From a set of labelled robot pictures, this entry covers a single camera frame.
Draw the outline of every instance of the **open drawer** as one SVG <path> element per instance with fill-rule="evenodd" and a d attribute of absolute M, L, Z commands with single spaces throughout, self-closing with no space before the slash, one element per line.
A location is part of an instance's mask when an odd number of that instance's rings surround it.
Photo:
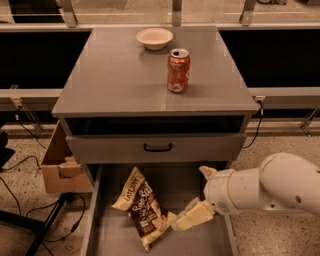
<path fill-rule="evenodd" d="M 245 134 L 68 136 L 68 145 L 82 164 L 232 161 Z"/>
<path fill-rule="evenodd" d="M 141 168 L 161 205 L 178 214 L 195 197 L 201 197 L 203 179 L 198 168 Z M 238 255 L 228 217 L 214 220 L 184 232 L 169 228 L 147 253 L 135 224 L 126 212 L 111 208 L 121 193 L 131 167 L 100 166 L 90 206 L 87 232 L 81 255 Z"/>

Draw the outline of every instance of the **drawer handle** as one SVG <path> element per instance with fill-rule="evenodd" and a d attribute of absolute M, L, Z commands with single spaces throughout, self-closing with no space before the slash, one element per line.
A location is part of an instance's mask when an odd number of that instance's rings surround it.
<path fill-rule="evenodd" d="M 169 143 L 166 147 L 160 148 L 160 147 L 152 147 L 148 144 L 143 144 L 143 148 L 147 152 L 168 152 L 172 149 L 172 143 Z"/>

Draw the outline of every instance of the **black cable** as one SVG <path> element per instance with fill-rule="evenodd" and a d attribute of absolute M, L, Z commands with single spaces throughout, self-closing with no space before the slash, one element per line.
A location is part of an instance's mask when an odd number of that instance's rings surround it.
<path fill-rule="evenodd" d="M 260 104 L 260 119 L 259 119 L 259 123 L 258 123 L 258 126 L 257 126 L 256 134 L 254 135 L 254 138 L 251 141 L 251 143 L 248 146 L 243 147 L 242 149 L 249 148 L 254 143 L 254 141 L 256 140 L 256 138 L 258 137 L 258 134 L 259 134 L 260 125 L 261 125 L 262 118 L 263 118 L 263 108 L 262 108 L 262 102 L 261 101 L 257 101 L 257 103 Z"/>
<path fill-rule="evenodd" d="M 46 248 L 46 250 L 48 251 L 48 253 L 50 253 L 50 255 L 54 256 L 44 242 L 41 242 L 41 244 L 43 245 L 44 248 Z"/>
<path fill-rule="evenodd" d="M 30 211 L 28 211 L 28 212 L 26 213 L 26 217 L 28 217 L 28 215 L 29 215 L 31 212 L 33 212 L 33 211 L 38 211 L 38 210 L 43 210 L 43 209 L 49 208 L 50 206 L 54 206 L 57 202 L 58 202 L 58 200 L 55 201 L 55 202 L 53 202 L 52 204 L 31 209 Z"/>
<path fill-rule="evenodd" d="M 57 240 L 44 240 L 45 242 L 48 242 L 48 243 L 56 243 L 56 242 L 64 241 L 64 240 L 66 240 L 66 238 L 67 238 L 69 235 L 71 235 L 71 234 L 78 228 L 78 226 L 79 226 L 79 224 L 80 224 L 80 222 L 81 222 L 81 220 L 82 220 L 82 218 L 83 218 L 85 209 L 86 209 L 86 202 L 85 202 L 84 198 L 83 198 L 81 195 L 79 195 L 79 194 L 77 194 L 77 193 L 72 193 L 72 194 L 78 196 L 78 197 L 81 198 L 81 200 L 82 200 L 83 207 L 82 207 L 82 212 L 81 212 L 80 218 L 78 219 L 78 221 L 77 221 L 75 224 L 73 224 L 70 232 L 69 232 L 67 235 L 65 235 L 65 236 L 63 236 L 63 237 L 61 237 L 61 238 L 59 238 L 59 239 L 57 239 Z"/>
<path fill-rule="evenodd" d="M 20 216 L 22 216 L 22 214 L 21 214 L 21 208 L 20 208 L 20 204 L 19 204 L 18 199 L 17 199 L 16 196 L 12 193 L 12 191 L 11 191 L 10 188 L 8 187 L 7 183 L 5 183 L 5 181 L 2 179 L 2 177 L 0 177 L 0 180 L 3 182 L 3 184 L 6 186 L 6 188 L 7 188 L 8 191 L 10 192 L 10 194 L 13 196 L 14 200 L 16 200 L 16 203 L 17 203 L 18 208 L 19 208 Z"/>
<path fill-rule="evenodd" d="M 26 158 L 24 158 L 23 160 L 21 160 L 19 163 L 17 163 L 16 165 L 10 167 L 10 168 L 7 168 L 7 169 L 4 169 L 2 168 L 2 171 L 10 171 L 18 166 L 20 166 L 23 162 L 25 162 L 26 160 L 28 160 L 29 158 L 33 157 L 35 160 L 36 160 L 36 164 L 37 164 L 37 167 L 38 167 L 38 170 L 41 169 L 40 165 L 39 165 L 39 161 L 38 161 L 38 158 L 34 155 L 30 155 L 30 156 L 27 156 Z"/>
<path fill-rule="evenodd" d="M 43 146 L 43 145 L 40 143 L 40 141 L 38 140 L 38 138 L 37 138 L 30 130 L 28 130 L 19 120 L 18 120 L 18 123 L 22 126 L 23 129 L 25 129 L 28 133 L 31 134 L 31 136 L 38 142 L 38 144 L 39 144 L 42 148 L 47 149 L 45 146 Z"/>

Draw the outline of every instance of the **cabinet top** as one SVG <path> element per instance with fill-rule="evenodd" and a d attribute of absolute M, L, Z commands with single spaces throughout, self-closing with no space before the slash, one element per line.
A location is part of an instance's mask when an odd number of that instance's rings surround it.
<path fill-rule="evenodd" d="M 252 99 L 215 26 L 165 27 L 173 40 L 160 51 L 137 41 L 145 27 L 95 28 L 53 109 L 60 118 L 255 113 Z M 188 88 L 167 89 L 173 48 L 190 53 Z"/>

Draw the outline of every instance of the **snack bag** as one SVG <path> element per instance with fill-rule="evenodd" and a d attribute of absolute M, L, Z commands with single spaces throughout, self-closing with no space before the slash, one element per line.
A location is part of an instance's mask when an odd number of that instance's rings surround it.
<path fill-rule="evenodd" d="M 121 195 L 112 207 L 129 212 L 147 252 L 149 252 L 149 245 L 176 219 L 175 214 L 160 206 L 145 177 L 136 167 L 132 170 Z"/>

